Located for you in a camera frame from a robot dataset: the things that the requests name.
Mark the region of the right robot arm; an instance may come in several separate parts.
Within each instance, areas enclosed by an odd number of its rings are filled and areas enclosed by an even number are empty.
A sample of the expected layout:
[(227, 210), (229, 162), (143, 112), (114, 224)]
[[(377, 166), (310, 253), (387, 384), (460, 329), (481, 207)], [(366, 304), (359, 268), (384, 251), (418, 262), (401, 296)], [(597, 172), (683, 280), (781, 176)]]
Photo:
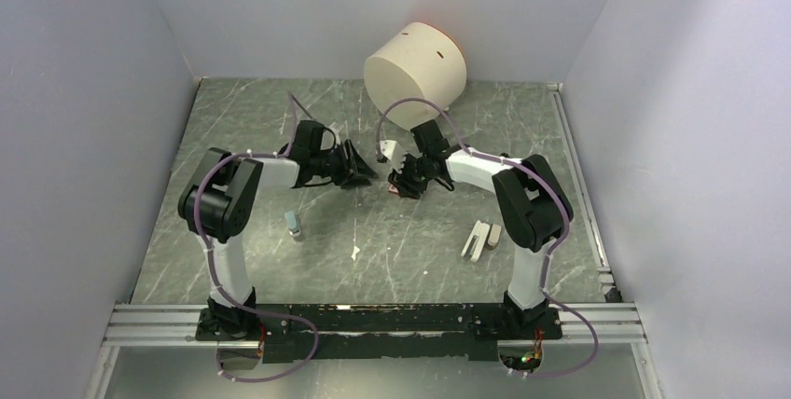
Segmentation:
[(452, 145), (434, 120), (411, 133), (417, 157), (394, 140), (377, 142), (377, 160), (390, 166), (389, 184), (400, 197), (415, 200), (432, 181), (449, 191), (466, 184), (495, 195), (505, 232), (516, 246), (503, 323), (511, 336), (527, 337), (548, 308), (549, 259), (574, 218), (557, 177), (540, 155), (509, 158)]

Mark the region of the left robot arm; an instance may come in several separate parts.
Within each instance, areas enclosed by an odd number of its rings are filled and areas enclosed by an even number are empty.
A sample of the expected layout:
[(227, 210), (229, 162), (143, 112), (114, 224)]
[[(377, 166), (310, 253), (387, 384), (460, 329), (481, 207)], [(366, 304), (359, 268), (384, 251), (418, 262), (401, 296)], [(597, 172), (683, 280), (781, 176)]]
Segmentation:
[(255, 288), (246, 271), (241, 237), (258, 190), (322, 185), (354, 189), (378, 177), (350, 140), (333, 138), (325, 145), (325, 137), (333, 134), (323, 123), (303, 119), (275, 153), (234, 155), (211, 147), (179, 198), (179, 216), (211, 255), (210, 317), (234, 338), (250, 337), (258, 325)]

